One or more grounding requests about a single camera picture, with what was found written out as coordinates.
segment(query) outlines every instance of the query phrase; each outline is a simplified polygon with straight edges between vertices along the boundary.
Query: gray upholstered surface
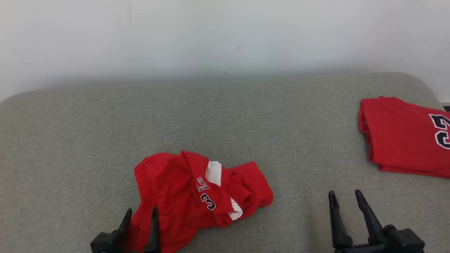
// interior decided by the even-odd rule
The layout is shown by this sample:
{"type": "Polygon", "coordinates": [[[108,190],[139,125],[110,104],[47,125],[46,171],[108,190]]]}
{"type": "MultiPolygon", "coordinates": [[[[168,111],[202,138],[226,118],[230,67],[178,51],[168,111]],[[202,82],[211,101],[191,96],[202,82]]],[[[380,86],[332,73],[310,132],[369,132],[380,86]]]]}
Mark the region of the gray upholstered surface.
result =
{"type": "Polygon", "coordinates": [[[231,167],[256,161],[270,207],[204,229],[182,252],[332,252],[327,193],[347,232],[367,238],[361,189],[383,225],[413,229],[448,252],[450,184],[380,172],[358,132],[363,98],[439,108],[399,73],[289,80],[44,90],[0,104],[0,252],[90,252],[139,195],[134,166],[157,152],[198,152],[231,167]]]}

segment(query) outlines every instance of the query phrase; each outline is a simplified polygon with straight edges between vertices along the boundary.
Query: red jersey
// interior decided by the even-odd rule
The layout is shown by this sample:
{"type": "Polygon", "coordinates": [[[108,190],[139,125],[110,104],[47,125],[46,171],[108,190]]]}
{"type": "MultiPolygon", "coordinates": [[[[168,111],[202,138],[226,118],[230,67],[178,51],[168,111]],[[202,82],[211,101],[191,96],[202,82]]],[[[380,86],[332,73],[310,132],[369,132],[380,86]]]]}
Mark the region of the red jersey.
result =
{"type": "Polygon", "coordinates": [[[380,170],[450,178],[450,113],[394,97],[363,99],[359,126],[380,170]]]}
{"type": "Polygon", "coordinates": [[[196,153],[159,153],[135,168],[141,204],[127,232],[127,251],[144,250],[158,206],[161,251],[184,247],[198,229],[226,227],[272,203],[273,193],[256,163],[231,169],[196,153]]]}

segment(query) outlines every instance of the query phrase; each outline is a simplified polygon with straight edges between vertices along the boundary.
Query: wall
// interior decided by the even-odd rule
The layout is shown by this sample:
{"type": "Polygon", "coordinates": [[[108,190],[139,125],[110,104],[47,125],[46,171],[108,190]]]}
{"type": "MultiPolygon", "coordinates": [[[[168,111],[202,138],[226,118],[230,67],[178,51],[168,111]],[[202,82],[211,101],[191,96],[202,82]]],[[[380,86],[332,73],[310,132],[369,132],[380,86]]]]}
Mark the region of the wall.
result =
{"type": "Polygon", "coordinates": [[[0,101],[94,80],[361,71],[413,74],[450,101],[449,23],[447,0],[0,0],[0,101]]]}

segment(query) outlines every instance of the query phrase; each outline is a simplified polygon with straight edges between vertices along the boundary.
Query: number 3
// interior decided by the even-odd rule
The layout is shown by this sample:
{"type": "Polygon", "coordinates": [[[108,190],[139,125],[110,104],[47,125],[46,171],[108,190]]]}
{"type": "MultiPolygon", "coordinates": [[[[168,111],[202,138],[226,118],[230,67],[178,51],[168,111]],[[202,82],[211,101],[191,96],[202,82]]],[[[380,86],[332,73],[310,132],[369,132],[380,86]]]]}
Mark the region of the number 3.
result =
{"type": "Polygon", "coordinates": [[[208,194],[204,193],[200,196],[200,199],[202,200],[202,202],[206,202],[208,203],[208,209],[209,210],[214,210],[214,208],[216,208],[216,203],[214,203],[212,200],[209,199],[208,194]]]}

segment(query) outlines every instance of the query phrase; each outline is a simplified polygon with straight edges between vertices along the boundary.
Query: printed number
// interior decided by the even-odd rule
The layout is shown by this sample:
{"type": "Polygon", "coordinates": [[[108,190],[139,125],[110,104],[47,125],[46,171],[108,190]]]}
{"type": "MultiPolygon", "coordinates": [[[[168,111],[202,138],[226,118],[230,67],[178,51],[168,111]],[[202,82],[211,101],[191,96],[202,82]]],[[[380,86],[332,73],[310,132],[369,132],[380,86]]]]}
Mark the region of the printed number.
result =
{"type": "Polygon", "coordinates": [[[445,131],[438,131],[435,134],[436,142],[445,149],[450,149],[450,119],[445,117],[444,115],[434,115],[430,114],[431,119],[433,120],[434,126],[438,129],[443,129],[445,131]]]}
{"type": "Polygon", "coordinates": [[[214,208],[216,208],[216,203],[214,203],[212,200],[209,199],[208,194],[204,193],[200,196],[200,199],[202,200],[202,202],[206,202],[208,203],[208,209],[209,210],[214,210],[214,208]]]}
{"type": "Polygon", "coordinates": [[[202,190],[207,190],[209,187],[206,185],[205,182],[203,182],[203,179],[201,177],[197,178],[198,183],[200,186],[197,186],[197,190],[200,192],[202,190]]]}

